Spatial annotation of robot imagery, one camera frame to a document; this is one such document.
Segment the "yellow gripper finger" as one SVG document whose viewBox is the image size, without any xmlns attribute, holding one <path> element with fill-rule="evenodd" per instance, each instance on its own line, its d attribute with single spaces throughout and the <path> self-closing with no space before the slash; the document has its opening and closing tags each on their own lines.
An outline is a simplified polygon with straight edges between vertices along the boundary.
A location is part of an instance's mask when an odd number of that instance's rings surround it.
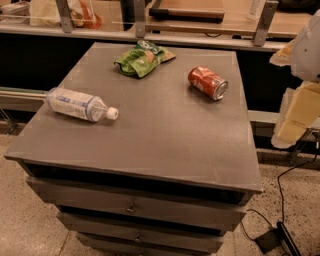
<svg viewBox="0 0 320 256">
<path fill-rule="evenodd" d="M 303 81 L 283 94 L 271 144 L 279 149 L 293 146 L 320 116 L 320 83 Z"/>
<path fill-rule="evenodd" d="M 291 64 L 291 55 L 294 47 L 295 40 L 291 40 L 284 47 L 274 53 L 269 62 L 273 65 L 283 67 Z"/>
</svg>

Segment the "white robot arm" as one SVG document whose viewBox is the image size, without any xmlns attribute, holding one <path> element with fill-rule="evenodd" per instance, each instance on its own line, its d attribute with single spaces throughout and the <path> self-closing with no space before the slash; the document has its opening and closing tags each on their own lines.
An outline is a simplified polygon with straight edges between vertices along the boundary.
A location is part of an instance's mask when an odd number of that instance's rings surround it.
<svg viewBox="0 0 320 256">
<path fill-rule="evenodd" d="M 287 88 L 271 143 L 286 149 L 293 146 L 320 116 L 320 10 L 297 37 L 270 58 L 276 66 L 289 66 L 302 80 L 297 89 Z"/>
</svg>

